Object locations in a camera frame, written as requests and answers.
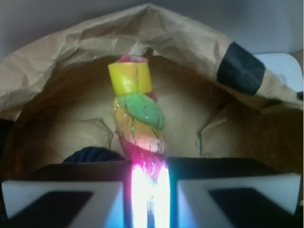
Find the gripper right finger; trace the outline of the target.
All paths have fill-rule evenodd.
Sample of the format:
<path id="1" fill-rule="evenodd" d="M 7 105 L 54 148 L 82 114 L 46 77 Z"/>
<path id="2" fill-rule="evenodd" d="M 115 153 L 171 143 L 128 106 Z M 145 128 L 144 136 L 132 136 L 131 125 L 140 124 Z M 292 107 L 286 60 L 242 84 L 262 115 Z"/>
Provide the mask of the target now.
<path id="1" fill-rule="evenodd" d="M 301 228 L 302 177 L 253 159 L 169 158 L 172 228 Z"/>

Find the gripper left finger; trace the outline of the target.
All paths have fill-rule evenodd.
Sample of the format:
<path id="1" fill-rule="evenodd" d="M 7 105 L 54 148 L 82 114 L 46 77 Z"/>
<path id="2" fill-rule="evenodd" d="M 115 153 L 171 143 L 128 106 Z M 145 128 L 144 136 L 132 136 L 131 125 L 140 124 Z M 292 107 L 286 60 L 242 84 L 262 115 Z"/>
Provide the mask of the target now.
<path id="1" fill-rule="evenodd" d="M 131 228 L 127 161 L 45 166 L 1 184 L 5 228 Z"/>

